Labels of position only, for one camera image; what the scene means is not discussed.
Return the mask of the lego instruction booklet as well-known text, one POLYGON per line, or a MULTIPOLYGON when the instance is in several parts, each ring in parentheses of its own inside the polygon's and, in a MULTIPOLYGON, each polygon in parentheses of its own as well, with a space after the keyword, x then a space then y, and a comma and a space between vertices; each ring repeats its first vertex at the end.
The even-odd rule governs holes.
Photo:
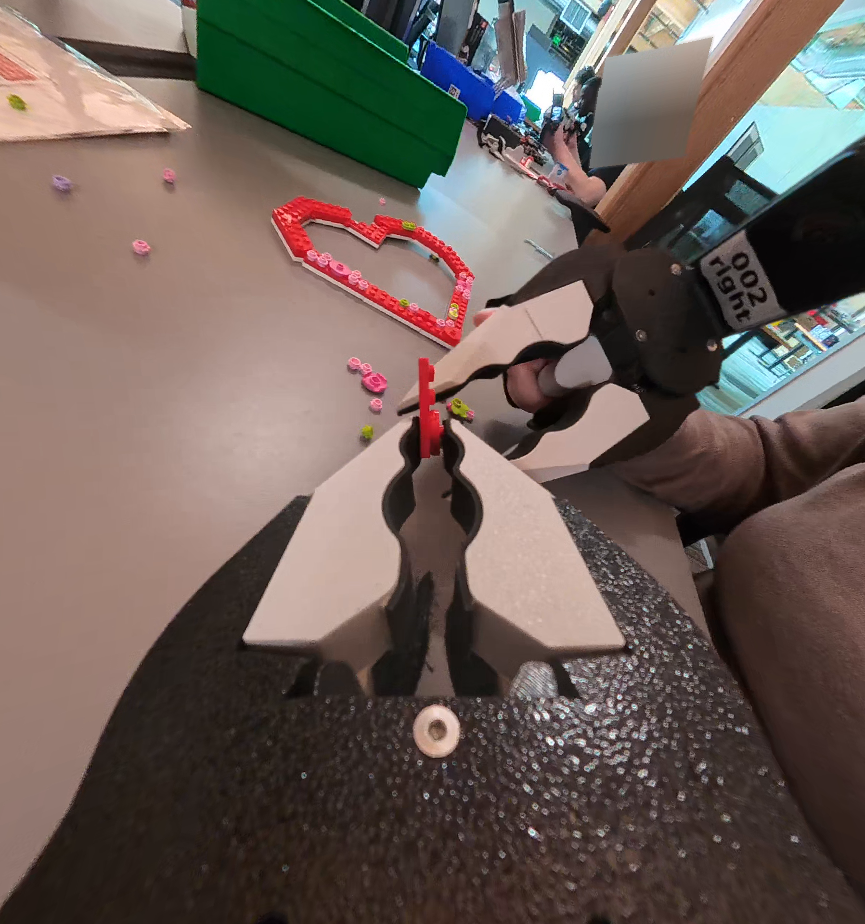
POLYGON ((0 3, 0 143, 169 134, 190 125, 0 3), (10 108, 17 94, 26 112, 10 108))

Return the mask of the red lego plate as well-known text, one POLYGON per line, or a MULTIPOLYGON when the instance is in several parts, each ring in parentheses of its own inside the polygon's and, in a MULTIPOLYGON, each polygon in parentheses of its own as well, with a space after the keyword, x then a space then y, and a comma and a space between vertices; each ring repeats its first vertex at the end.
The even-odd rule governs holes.
POLYGON ((418 446, 421 460, 439 456, 444 427, 437 410, 435 369, 427 358, 418 360, 418 446))

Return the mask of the person's torso in brown sweater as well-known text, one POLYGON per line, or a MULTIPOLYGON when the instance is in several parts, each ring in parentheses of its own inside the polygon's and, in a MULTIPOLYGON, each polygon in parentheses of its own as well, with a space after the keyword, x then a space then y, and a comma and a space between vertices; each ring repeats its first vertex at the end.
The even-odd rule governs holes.
POLYGON ((865 462, 724 518, 726 648, 809 825, 865 902, 865 462))

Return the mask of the red heart lego frame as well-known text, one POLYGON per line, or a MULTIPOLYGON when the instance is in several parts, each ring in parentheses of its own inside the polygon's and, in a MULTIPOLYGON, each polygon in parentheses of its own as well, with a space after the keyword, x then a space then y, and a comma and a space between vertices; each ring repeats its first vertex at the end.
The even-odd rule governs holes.
POLYGON ((307 197, 295 198, 274 209, 271 224, 290 259, 307 271, 442 347, 452 349, 461 342, 475 275, 454 248, 425 227, 382 214, 371 223, 358 221, 346 207, 307 197), (390 240, 415 244, 452 276, 452 293, 444 314, 436 315, 406 297, 384 290, 361 271, 319 250, 308 234, 309 225, 342 230, 374 250, 390 240))

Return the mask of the scattered small lego pieces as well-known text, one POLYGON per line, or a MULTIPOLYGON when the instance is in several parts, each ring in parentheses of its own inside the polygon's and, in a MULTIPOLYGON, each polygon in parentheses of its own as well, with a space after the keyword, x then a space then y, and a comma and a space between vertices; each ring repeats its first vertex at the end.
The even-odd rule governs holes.
MULTIPOLYGON (((346 368, 350 374, 357 377, 362 389, 370 395, 369 413, 380 415, 383 410, 382 396, 388 386, 386 377, 358 357, 350 357, 346 361, 346 368)), ((474 410, 459 398, 449 399, 445 402, 444 408, 447 415, 452 419, 465 423, 471 423, 474 420, 474 410)))

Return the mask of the wooden support post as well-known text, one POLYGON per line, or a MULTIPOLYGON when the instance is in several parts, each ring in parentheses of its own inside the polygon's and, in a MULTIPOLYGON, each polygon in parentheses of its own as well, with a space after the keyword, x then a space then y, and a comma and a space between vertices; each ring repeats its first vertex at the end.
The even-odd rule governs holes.
POLYGON ((691 179, 841 1, 749 2, 715 48, 701 84, 685 155, 627 167, 598 213, 624 241, 691 179))

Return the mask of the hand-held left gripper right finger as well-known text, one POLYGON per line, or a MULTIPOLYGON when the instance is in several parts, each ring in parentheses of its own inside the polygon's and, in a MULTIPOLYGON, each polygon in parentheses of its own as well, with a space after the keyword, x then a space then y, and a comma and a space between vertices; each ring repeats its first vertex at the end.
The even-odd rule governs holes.
POLYGON ((445 424, 440 448, 463 535, 445 617, 454 693, 494 696, 526 664, 625 652, 551 493, 462 424, 445 424))

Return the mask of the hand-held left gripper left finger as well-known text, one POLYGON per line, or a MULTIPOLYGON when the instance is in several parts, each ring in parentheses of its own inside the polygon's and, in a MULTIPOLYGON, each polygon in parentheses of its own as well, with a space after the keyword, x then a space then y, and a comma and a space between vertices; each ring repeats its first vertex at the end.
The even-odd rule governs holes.
POLYGON ((376 696, 415 693, 434 595, 402 536, 420 462, 419 422, 401 422, 313 492, 243 633, 246 646, 344 664, 376 696))

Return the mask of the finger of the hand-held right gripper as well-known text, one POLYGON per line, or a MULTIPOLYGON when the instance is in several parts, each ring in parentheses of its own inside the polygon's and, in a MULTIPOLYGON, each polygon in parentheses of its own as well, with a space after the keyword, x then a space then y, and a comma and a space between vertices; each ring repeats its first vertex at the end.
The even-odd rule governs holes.
MULTIPOLYGON (((540 376, 543 391, 562 398, 578 389, 606 384, 606 354, 590 331, 593 300, 582 281, 536 295, 516 306, 484 312, 476 329, 433 365, 437 403, 456 397, 477 380, 502 379, 511 366, 533 359, 557 359, 554 372, 540 376)), ((418 385, 398 408, 418 411, 418 385)))
POLYGON ((569 392, 504 458, 524 473, 579 473, 649 421, 640 394, 604 384, 569 392))

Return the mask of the blue plastic bin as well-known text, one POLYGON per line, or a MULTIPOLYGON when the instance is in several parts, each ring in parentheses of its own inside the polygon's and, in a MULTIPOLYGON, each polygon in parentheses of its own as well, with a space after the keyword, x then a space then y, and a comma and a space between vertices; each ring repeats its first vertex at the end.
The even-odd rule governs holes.
POLYGON ((497 91, 488 76, 478 75, 453 54, 429 41, 422 55, 421 75, 434 85, 459 99, 467 109, 467 118, 475 123, 495 115, 510 125, 521 123, 526 108, 514 90, 497 91))

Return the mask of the person's right hand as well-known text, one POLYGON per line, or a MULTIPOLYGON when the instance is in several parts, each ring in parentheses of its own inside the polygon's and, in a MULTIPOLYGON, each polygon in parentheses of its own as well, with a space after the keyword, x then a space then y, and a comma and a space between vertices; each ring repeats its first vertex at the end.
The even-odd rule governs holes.
POLYGON ((530 431, 547 429, 563 417, 567 399, 552 398, 541 385, 545 369, 554 372, 557 359, 539 358, 511 366, 504 372, 504 394, 511 407, 529 414, 526 427, 530 431))

